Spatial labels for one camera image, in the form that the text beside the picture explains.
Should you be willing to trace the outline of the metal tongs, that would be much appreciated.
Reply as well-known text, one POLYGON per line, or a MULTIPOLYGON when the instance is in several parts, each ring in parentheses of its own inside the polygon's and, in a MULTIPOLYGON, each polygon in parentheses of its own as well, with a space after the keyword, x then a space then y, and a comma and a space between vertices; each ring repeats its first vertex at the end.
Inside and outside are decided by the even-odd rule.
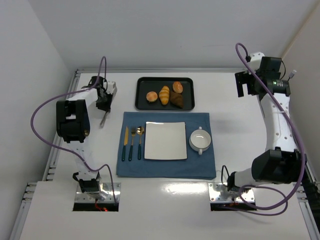
POLYGON ((103 115, 103 117, 102 117, 102 120, 101 120, 101 122, 100 122, 100 124, 99 124, 99 127, 100 127, 101 129, 104 127, 105 122, 106 122, 106 119, 107 119, 107 116, 109 115, 110 112, 111 112, 111 111, 105 111, 105 113, 104 113, 104 115, 103 115))

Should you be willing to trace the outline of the round orange bun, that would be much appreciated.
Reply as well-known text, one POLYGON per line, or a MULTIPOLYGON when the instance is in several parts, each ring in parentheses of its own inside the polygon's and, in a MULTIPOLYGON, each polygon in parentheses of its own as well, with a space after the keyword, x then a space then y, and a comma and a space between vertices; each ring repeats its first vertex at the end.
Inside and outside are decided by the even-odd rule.
POLYGON ((158 99, 158 94, 155 91, 150 91, 146 94, 146 100, 149 103, 153 103, 158 99))

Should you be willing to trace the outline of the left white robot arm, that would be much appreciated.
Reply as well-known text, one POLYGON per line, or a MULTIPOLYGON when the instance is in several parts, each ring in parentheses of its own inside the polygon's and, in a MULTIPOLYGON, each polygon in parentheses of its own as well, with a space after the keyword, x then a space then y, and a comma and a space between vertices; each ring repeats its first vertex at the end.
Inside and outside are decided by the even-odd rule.
POLYGON ((72 178, 78 182, 83 194, 104 201, 110 195, 103 190, 101 176, 92 157, 89 144, 91 124, 88 107, 104 112, 100 127, 104 127, 106 116, 111 111, 111 103, 117 93, 116 83, 101 76, 92 76, 89 83, 66 100, 56 103, 56 131, 67 143, 67 150, 75 154, 77 172, 72 178))

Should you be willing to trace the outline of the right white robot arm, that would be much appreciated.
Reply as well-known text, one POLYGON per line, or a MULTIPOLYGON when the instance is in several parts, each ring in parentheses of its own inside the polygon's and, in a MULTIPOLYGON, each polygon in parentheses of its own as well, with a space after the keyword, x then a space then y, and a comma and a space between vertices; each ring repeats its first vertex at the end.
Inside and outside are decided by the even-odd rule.
POLYGON ((282 60, 255 52, 247 61, 262 83, 249 71, 236 73, 238 96, 244 96, 243 85, 246 85, 248 94, 257 97, 267 139, 265 152, 253 160, 250 168, 235 171, 228 177, 227 191, 231 193, 238 193, 242 186, 290 184, 301 175, 301 152, 285 118, 290 114, 291 90, 289 82, 281 79, 282 60))

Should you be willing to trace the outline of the yellow striped bread loaf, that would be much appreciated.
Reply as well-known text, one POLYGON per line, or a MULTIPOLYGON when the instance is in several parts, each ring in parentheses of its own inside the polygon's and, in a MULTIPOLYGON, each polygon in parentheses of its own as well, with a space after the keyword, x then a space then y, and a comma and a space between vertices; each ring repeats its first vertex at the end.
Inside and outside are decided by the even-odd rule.
POLYGON ((168 86, 164 85, 160 90, 159 94, 160 102, 163 106, 167 105, 170 100, 170 89, 168 86))

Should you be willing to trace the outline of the black rectangular tray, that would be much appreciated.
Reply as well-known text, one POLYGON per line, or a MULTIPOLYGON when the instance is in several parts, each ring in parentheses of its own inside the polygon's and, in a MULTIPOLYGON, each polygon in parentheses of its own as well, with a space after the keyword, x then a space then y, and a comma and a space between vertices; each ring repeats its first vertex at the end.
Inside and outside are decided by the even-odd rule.
POLYGON ((188 77, 141 77, 136 85, 135 107, 144 111, 191 111, 195 107, 193 81, 188 77))

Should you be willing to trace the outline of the white square plate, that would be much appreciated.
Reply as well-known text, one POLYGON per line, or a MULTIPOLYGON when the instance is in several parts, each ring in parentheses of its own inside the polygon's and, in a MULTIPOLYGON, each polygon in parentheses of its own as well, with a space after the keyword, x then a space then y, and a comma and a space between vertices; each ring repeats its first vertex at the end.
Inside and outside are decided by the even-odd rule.
POLYGON ((147 121, 144 158, 156 161, 187 159, 186 123, 147 121))

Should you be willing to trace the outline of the brown chocolate croissant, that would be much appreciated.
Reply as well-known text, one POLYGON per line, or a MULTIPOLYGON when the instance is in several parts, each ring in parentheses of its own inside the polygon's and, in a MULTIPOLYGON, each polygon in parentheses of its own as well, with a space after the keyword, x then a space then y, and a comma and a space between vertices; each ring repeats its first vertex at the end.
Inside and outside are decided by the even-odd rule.
POLYGON ((180 109, 184 107, 184 99, 180 93, 172 91, 170 93, 170 103, 180 109))

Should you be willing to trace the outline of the round bun top right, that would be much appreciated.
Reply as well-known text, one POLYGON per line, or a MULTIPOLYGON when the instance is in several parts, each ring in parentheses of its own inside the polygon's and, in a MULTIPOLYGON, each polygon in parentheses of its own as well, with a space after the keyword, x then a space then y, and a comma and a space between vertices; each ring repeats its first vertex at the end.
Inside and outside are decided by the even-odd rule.
POLYGON ((181 94, 183 92, 183 85, 179 81, 175 81, 172 84, 172 90, 177 94, 181 94))

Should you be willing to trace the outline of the white two-handled soup bowl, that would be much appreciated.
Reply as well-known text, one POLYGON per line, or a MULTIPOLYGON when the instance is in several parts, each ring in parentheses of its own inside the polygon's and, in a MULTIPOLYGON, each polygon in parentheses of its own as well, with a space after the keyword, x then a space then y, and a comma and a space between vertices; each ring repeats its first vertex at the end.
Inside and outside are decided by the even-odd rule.
POLYGON ((194 130, 189 137, 190 147, 196 151, 200 156, 208 150, 212 143, 211 135, 201 126, 194 130))

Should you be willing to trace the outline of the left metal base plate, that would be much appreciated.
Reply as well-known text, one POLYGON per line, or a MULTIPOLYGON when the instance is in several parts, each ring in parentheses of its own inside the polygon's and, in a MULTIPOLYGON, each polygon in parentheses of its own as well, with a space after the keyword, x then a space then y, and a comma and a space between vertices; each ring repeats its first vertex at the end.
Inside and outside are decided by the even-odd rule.
POLYGON ((115 201, 120 201, 121 183, 103 182, 99 184, 100 191, 97 192, 82 192, 80 185, 77 186, 74 203, 75 204, 94 204, 98 203, 114 204, 115 201))

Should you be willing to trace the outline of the metal base plate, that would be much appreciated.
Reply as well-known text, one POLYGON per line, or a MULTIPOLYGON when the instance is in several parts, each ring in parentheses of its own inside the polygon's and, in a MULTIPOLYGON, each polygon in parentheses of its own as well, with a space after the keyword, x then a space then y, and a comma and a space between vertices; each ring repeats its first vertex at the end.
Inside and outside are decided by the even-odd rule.
POLYGON ((82 192, 80 185, 77 186, 74 203, 75 204, 94 204, 98 203, 114 204, 115 201, 120 201, 121 183, 103 182, 99 184, 100 191, 97 192, 82 192))
POLYGON ((248 203, 255 203, 255 196, 252 189, 245 190, 241 195, 239 195, 239 191, 228 191, 227 187, 221 182, 208 182, 207 185, 209 200, 212 204, 243 204, 243 199, 248 203))

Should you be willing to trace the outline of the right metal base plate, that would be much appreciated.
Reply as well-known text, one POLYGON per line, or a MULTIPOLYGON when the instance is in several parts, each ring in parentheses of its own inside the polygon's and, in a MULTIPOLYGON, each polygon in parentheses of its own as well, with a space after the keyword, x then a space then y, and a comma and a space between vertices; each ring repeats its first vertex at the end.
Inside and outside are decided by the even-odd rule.
POLYGON ((209 200, 212 204, 243 204, 243 199, 248 203, 255 203, 255 196, 252 189, 245 190, 241 195, 239 195, 239 191, 228 191, 227 187, 221 182, 208 182, 207 185, 209 200))

